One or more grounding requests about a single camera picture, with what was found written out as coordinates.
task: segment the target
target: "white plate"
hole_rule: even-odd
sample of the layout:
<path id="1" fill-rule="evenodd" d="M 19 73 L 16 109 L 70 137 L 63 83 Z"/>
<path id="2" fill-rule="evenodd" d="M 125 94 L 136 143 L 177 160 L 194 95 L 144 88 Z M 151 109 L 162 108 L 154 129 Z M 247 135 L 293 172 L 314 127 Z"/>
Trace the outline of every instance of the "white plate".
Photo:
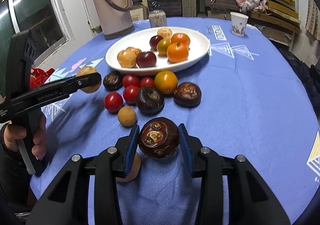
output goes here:
<path id="1" fill-rule="evenodd" d="M 122 72 L 124 74 L 135 74 L 139 76 L 152 76 L 156 75 L 162 70 L 170 70 L 172 72 L 178 72 L 180 70 L 189 68 L 195 63 L 199 62 L 210 49 L 210 40 L 207 39 L 202 33 L 189 29 L 189 28 L 179 28 L 179 27 L 168 27 L 172 30 L 172 33 L 185 33 L 190 37 L 190 50 L 189 57 L 186 61 L 179 63 L 170 63 L 166 57 L 159 57 L 158 52 L 155 52 L 157 56 L 157 65 L 155 67 L 146 67 L 146 68 L 124 68 L 121 67 L 117 55 L 121 50 L 126 49 L 127 47 L 139 48 L 143 52 L 150 51 L 149 41 L 150 38 L 157 35 L 157 32 L 161 28 L 149 28 L 141 30 L 130 35 L 125 36 L 124 38 L 118 40 L 114 43 L 106 53 L 106 62 L 114 70 Z"/>

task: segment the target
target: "paper cup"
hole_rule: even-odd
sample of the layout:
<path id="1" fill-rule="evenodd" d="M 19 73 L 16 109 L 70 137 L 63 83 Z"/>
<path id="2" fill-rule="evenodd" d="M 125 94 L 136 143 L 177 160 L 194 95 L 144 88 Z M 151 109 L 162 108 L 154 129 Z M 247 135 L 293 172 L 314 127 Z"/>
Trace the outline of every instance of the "paper cup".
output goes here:
<path id="1" fill-rule="evenodd" d="M 238 12 L 230 12 L 231 14 L 231 25 L 232 34 L 243 37 L 245 27 L 247 26 L 248 16 Z"/>

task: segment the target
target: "table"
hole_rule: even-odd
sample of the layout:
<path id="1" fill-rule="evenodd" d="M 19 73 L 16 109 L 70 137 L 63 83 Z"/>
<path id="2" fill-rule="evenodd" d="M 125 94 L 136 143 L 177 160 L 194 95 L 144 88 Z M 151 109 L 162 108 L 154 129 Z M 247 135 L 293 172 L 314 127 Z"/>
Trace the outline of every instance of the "table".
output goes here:
<path id="1" fill-rule="evenodd" d="M 150 27 L 146 20 L 134 24 L 135 31 Z M 315 158 L 317 143 L 310 154 L 318 122 L 302 83 L 255 27 L 247 27 L 246 35 L 240 38 L 231 33 L 228 20 L 168 18 L 168 25 L 205 34 L 211 49 L 199 63 L 177 73 L 179 82 L 191 81 L 200 86 L 201 104 L 184 109 L 166 98 L 165 107 L 157 116 L 167 117 L 177 125 L 184 123 L 191 136 L 199 137 L 204 146 L 220 155 L 245 155 L 293 223 L 314 196 L 320 177 Z M 220 26 L 223 35 L 214 26 Z M 104 77 L 110 72 L 105 54 L 117 40 L 106 41 L 99 34 L 70 56 L 50 79 L 71 76 L 84 65 L 95 66 Z M 49 163 L 41 177 L 31 179 L 38 198 L 73 154 L 84 158 L 98 155 L 129 134 L 116 115 L 104 109 L 106 94 L 103 86 L 93 94 L 79 90 L 69 99 L 42 109 L 47 116 Z M 141 115 L 136 107 L 135 110 L 142 128 L 150 118 Z M 179 150 L 165 161 L 142 158 L 138 177 L 117 185 L 124 224 L 194 224 L 200 182 L 187 175 Z M 226 179 L 224 186 L 227 224 Z M 94 224 L 92 181 L 88 209 L 89 224 Z"/>

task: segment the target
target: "window frame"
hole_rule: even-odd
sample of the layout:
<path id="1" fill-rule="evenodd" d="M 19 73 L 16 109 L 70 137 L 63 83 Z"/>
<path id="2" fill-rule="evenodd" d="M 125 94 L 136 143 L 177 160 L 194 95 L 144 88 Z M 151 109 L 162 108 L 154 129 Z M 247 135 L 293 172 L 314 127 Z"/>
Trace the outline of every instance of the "window frame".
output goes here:
<path id="1" fill-rule="evenodd" d="M 9 2 L 9 14 L 11 17 L 11 22 L 13 25 L 13 28 L 15 30 L 15 33 L 19 33 L 20 29 L 18 26 L 18 22 L 17 22 L 17 18 L 14 12 L 14 7 L 13 7 L 13 0 L 8 0 Z M 57 42 L 55 42 L 55 44 L 53 44 L 51 47 L 49 47 L 47 50 L 45 50 L 35 61 L 33 64 L 33 67 L 37 67 L 39 66 L 49 55 L 51 55 L 53 52 L 55 52 L 60 46 L 62 46 L 63 44 L 65 44 L 66 42 L 68 42 L 70 40 L 70 35 L 67 31 L 67 27 L 65 25 L 65 22 L 63 20 L 63 16 L 61 13 L 61 10 L 58 6 L 58 4 L 61 4 L 61 0 L 50 0 L 51 2 L 51 6 L 53 8 L 55 17 L 58 21 L 58 25 L 61 29 L 62 35 L 63 37 L 61 39 L 59 39 Z"/>

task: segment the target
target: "silver screw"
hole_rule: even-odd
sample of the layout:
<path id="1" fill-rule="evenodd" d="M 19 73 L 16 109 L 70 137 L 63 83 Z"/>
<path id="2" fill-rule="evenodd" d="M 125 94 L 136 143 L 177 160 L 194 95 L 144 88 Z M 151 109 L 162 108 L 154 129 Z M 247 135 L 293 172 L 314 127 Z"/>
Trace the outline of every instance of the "silver screw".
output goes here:
<path id="1" fill-rule="evenodd" d="M 203 147 L 200 149 L 200 151 L 204 154 L 208 154 L 210 152 L 210 148 L 207 148 L 207 147 Z"/>
<path id="2" fill-rule="evenodd" d="M 238 160 L 239 162 L 244 162 L 244 161 L 246 161 L 247 159 L 246 159 L 245 156 L 243 156 L 243 155 L 237 155 L 237 160 Z"/>
<path id="3" fill-rule="evenodd" d="M 73 155 L 72 157 L 71 157 L 71 160 L 73 161 L 73 162 L 77 162 L 77 161 L 79 161 L 80 160 L 80 155 Z"/>
<path id="4" fill-rule="evenodd" d="M 115 147 L 110 147 L 110 148 L 108 148 L 108 153 L 110 153 L 110 154 L 114 154 L 114 153 L 116 153 L 117 152 L 117 148 L 115 148 Z"/>

